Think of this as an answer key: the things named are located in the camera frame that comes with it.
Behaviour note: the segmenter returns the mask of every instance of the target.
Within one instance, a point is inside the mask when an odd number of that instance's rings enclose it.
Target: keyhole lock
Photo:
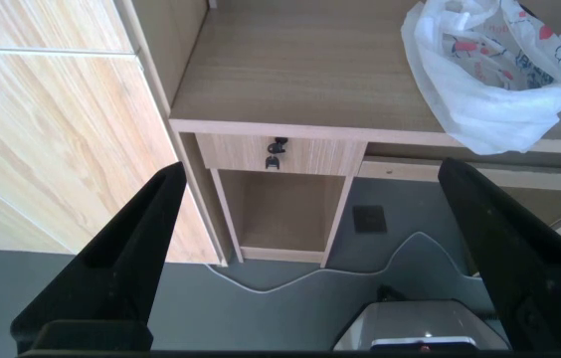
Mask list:
[[[265,160],[265,168],[275,167],[277,170],[281,170],[281,162],[277,158],[277,154],[285,153],[283,146],[287,144],[287,138],[276,137],[275,142],[268,145],[268,153],[271,154]]]

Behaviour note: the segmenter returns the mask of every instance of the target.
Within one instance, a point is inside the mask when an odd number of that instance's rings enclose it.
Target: electrical cable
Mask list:
[[[400,250],[414,237],[416,237],[417,235],[422,235],[422,237],[427,238],[431,241],[431,243],[435,244],[436,246],[438,246],[438,248],[440,248],[440,250],[444,253],[444,255],[447,256],[447,258],[449,259],[449,262],[453,265],[453,268],[464,278],[467,279],[476,279],[476,280],[481,280],[481,277],[472,277],[469,275],[465,275],[463,273],[460,272],[460,270],[458,269],[458,265],[456,265],[456,262],[453,261],[453,258],[451,258],[451,255],[449,255],[449,253],[447,253],[447,251],[442,247],[442,245],[440,245],[440,243],[438,243],[437,241],[435,241],[433,238],[431,238],[430,236],[428,236],[427,234],[423,233],[423,232],[416,232],[413,233],[409,238],[407,238],[404,242],[402,242],[402,244],[400,244],[400,246],[398,246],[398,248],[396,249],[395,252],[393,252],[393,254],[391,255],[391,257],[389,258],[389,261],[387,261],[387,264],[384,266],[384,268],[377,270],[377,271],[373,271],[373,272],[354,272],[354,271],[347,271],[347,270],[342,270],[342,269],[334,269],[334,268],[319,268],[316,270],[313,270],[310,273],[307,273],[305,275],[302,275],[298,278],[295,278],[291,281],[288,281],[286,283],[283,283],[281,285],[278,285],[276,287],[272,287],[269,289],[256,289],[256,288],[251,288],[245,284],[242,284],[238,281],[236,281],[235,279],[217,271],[215,268],[209,266],[209,265],[205,265],[206,268],[208,268],[211,272],[213,272],[214,274],[216,274],[217,276],[233,283],[234,285],[249,291],[251,293],[256,293],[256,294],[267,294],[267,293],[272,293],[275,291],[278,291],[280,289],[283,289],[287,286],[290,286],[294,283],[297,283],[303,279],[306,279],[314,274],[317,273],[321,273],[321,272],[332,272],[332,273],[339,273],[339,274],[348,274],[348,275],[355,275],[355,276],[373,276],[373,275],[377,275],[377,274],[381,274],[383,272],[385,272],[389,266],[391,265],[391,261],[393,260],[394,257],[396,257],[396,254],[398,254],[398,252],[400,252]]]

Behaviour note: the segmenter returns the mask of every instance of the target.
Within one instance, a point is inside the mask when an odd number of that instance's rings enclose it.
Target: white plastic bag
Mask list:
[[[431,111],[473,152],[525,152],[559,121],[561,40],[515,0],[418,3],[402,39]]]

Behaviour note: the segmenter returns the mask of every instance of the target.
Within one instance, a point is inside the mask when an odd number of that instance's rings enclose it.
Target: open shelf compartment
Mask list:
[[[324,265],[348,191],[345,177],[218,169],[212,175],[239,261]]]

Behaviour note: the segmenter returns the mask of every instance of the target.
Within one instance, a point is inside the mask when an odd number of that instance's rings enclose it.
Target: floor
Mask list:
[[[351,208],[360,204],[383,206],[386,234],[355,234]],[[0,356],[15,353],[10,321],[70,259],[0,252]],[[204,266],[166,265],[148,324],[153,349],[329,349],[385,283],[411,298],[454,298],[474,312],[492,311],[481,281],[462,275],[467,265],[461,235],[436,183],[354,182],[329,267],[370,272],[387,263],[379,274],[319,272],[267,294],[246,291]],[[248,261],[220,272],[252,288],[270,289],[316,269]]]

